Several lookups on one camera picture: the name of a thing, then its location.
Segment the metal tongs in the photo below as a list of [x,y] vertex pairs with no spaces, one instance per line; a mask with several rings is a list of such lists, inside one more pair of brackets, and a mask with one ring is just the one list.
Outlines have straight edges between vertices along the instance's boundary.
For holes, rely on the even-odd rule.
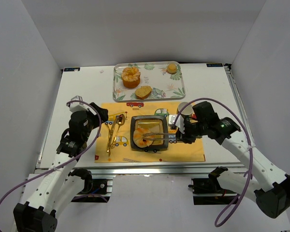
[[150,141],[178,141],[175,133],[145,133],[142,138]]

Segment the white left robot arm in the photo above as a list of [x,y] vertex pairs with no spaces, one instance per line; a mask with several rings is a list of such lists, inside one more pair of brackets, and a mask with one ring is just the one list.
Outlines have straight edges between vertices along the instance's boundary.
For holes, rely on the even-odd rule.
[[78,193],[90,194],[93,188],[89,170],[75,168],[89,148],[92,130],[101,129],[108,119],[108,110],[95,103],[70,101],[68,128],[62,133],[51,167],[33,194],[18,203],[13,215],[19,232],[53,232],[63,209]]

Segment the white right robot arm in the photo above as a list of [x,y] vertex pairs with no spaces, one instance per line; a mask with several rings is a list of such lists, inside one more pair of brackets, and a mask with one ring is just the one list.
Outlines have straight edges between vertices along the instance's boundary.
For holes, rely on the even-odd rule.
[[172,124],[177,129],[176,139],[192,144],[206,136],[215,140],[231,152],[246,168],[241,176],[226,167],[217,167],[208,178],[216,189],[237,193],[238,201],[244,197],[252,200],[268,217],[277,218],[290,207],[290,175],[269,161],[251,143],[251,139],[239,119],[219,118],[211,105],[211,99],[204,98],[192,107],[196,121],[182,116],[180,109]]

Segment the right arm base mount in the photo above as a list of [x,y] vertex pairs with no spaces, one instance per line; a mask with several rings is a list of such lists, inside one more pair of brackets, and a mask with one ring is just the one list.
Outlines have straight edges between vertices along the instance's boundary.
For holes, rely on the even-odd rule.
[[220,187],[215,187],[209,178],[194,178],[188,185],[193,194],[194,205],[228,205],[233,199],[237,202],[237,194]]

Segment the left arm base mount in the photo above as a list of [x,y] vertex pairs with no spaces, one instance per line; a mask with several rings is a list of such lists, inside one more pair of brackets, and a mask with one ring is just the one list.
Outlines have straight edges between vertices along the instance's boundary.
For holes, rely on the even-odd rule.
[[107,203],[110,199],[110,191],[108,191],[108,179],[96,179],[92,177],[92,173],[86,169],[75,169],[68,174],[70,176],[77,176],[84,182],[84,188],[73,199],[76,203]]

